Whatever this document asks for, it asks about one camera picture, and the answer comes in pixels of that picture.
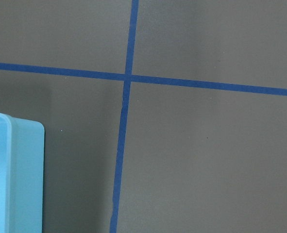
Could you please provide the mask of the light blue plastic bin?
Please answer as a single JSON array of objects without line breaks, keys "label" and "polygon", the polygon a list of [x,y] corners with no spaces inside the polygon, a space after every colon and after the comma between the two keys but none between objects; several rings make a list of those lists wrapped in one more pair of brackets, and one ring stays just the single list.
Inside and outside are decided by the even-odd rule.
[{"label": "light blue plastic bin", "polygon": [[44,126],[0,113],[0,233],[40,233]]}]

